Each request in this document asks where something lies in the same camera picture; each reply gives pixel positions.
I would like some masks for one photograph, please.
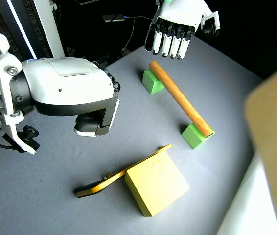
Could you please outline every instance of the yellow block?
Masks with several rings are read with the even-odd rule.
[[[127,170],[125,182],[143,216],[154,216],[190,187],[166,151]]]

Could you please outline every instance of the green block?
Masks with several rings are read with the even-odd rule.
[[[144,71],[142,83],[150,94],[159,92],[164,89],[162,82],[158,80],[158,78],[156,78],[151,70]]]
[[[194,123],[192,123],[183,131],[182,137],[192,147],[192,149],[195,149],[196,147],[204,143],[206,140],[208,140],[214,134],[215,132],[213,132],[208,137],[204,137],[203,134],[194,125]]]

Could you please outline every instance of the wooden dowel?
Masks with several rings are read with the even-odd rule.
[[[191,119],[191,121],[195,124],[195,126],[199,129],[199,131],[203,134],[203,136],[207,137],[211,135],[213,133],[213,130],[208,126],[208,124],[204,121],[204,119],[196,111],[193,105],[180,91],[177,85],[172,81],[172,79],[161,67],[161,65],[156,60],[153,60],[152,62],[149,63],[149,68],[154,73],[154,75],[162,82],[162,84],[166,87],[166,89],[169,91],[172,97],[184,110],[186,115]]]

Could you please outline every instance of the light strip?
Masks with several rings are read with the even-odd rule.
[[[12,13],[13,17],[15,18],[15,20],[16,20],[16,22],[17,22],[17,25],[18,25],[18,27],[19,27],[19,29],[20,29],[20,31],[21,31],[21,34],[23,35],[23,38],[24,38],[24,40],[25,40],[25,42],[26,42],[26,44],[27,44],[27,47],[29,48],[29,50],[30,50],[30,52],[31,52],[31,54],[32,54],[32,56],[33,56],[33,58],[34,58],[34,59],[37,59],[37,57],[36,57],[36,55],[35,55],[35,53],[34,53],[34,50],[33,50],[32,46],[31,46],[31,44],[30,44],[30,41],[29,41],[29,39],[27,38],[26,33],[25,33],[25,31],[24,31],[24,29],[23,29],[23,27],[22,27],[22,24],[21,24],[21,22],[20,22],[20,20],[19,20],[19,17],[18,17],[18,15],[17,15],[16,11],[15,11],[15,8],[13,7],[13,5],[12,5],[12,3],[11,3],[11,0],[7,0],[7,3],[8,3],[8,6],[9,6],[10,10],[11,10],[11,13]]]

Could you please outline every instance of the gray tablecloth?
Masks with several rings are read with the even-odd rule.
[[[190,120],[171,95],[166,90],[150,95],[141,83],[153,59],[216,131],[195,150],[181,136]],[[243,109],[260,79],[197,38],[184,60],[153,56],[141,47],[108,69],[121,83],[108,134],[81,137],[73,131],[75,117],[31,112],[18,128],[27,124],[40,131],[38,153],[0,149],[0,235],[217,232],[253,155]],[[141,215],[123,179],[97,195],[73,194],[168,143],[191,189],[155,217]]]

